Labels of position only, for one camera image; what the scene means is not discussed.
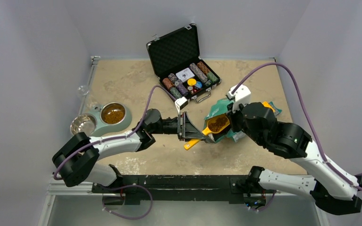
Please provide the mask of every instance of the clear plastic bottle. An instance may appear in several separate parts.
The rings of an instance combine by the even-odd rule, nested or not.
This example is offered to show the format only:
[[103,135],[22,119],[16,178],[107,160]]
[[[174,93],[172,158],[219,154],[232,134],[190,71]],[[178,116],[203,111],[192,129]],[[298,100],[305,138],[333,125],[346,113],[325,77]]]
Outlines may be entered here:
[[102,109],[102,105],[94,97],[92,90],[87,85],[82,85],[77,89],[77,96],[84,102],[84,106],[90,111],[99,112]]

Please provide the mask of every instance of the table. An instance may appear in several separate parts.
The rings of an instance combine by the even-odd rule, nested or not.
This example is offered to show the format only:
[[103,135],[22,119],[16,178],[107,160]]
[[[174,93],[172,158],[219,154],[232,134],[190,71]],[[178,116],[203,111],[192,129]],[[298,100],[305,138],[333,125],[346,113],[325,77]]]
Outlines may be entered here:
[[[187,111],[191,121],[203,129],[204,117],[217,100],[236,85],[255,67],[271,60],[205,60],[222,78],[222,83],[212,90],[212,96],[197,104],[191,101]],[[132,123],[139,122],[149,92],[159,84],[149,60],[99,60],[91,89],[103,105],[119,102],[132,113]],[[292,122],[276,66],[265,67],[249,78],[245,85],[252,92],[252,102],[273,101],[282,110],[279,121]],[[156,89],[149,105],[160,111],[163,118],[175,117],[177,111],[171,99]],[[217,144],[198,143],[186,151],[176,135],[154,135],[156,143],[137,153],[123,153],[99,161],[115,165],[122,174],[170,175],[236,175],[247,174],[252,166],[285,174],[306,174],[300,166],[275,156],[251,139],[245,137],[234,143],[224,139]]]

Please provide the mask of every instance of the scoop handle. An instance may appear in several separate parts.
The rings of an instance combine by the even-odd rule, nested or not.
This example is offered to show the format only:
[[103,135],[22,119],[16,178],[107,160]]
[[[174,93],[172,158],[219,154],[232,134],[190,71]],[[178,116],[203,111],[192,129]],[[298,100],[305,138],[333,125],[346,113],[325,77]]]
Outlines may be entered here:
[[[210,133],[212,133],[212,131],[209,129],[209,127],[206,127],[206,129],[204,129],[204,130],[202,131],[202,133],[203,133],[205,136],[207,136],[207,135],[209,135]],[[197,144],[199,141],[201,141],[201,140],[199,140],[199,139],[192,139],[192,140],[188,141],[186,144],[184,144],[185,150],[189,150],[190,148],[192,148],[193,146],[195,146],[195,144]]]

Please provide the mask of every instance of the case handle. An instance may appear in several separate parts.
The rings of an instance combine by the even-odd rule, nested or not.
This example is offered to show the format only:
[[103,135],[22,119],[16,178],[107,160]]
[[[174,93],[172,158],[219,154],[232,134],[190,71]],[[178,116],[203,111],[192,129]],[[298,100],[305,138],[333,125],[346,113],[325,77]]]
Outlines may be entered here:
[[204,97],[201,98],[200,100],[198,100],[198,99],[196,98],[196,99],[195,99],[195,102],[196,102],[197,104],[199,104],[200,102],[208,99],[211,95],[212,95],[212,91],[208,91],[208,94],[207,94],[206,96],[204,96]]

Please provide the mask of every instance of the metal bowl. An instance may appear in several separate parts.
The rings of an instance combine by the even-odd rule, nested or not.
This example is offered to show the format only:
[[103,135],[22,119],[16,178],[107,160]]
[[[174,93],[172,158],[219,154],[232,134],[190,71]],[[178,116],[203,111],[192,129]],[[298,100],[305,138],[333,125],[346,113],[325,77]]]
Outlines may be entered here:
[[70,125],[70,132],[75,135],[79,132],[84,132],[90,136],[96,129],[96,118],[91,114],[80,114]]
[[124,105],[111,102],[105,105],[100,111],[100,119],[108,125],[117,125],[127,117],[127,111]]

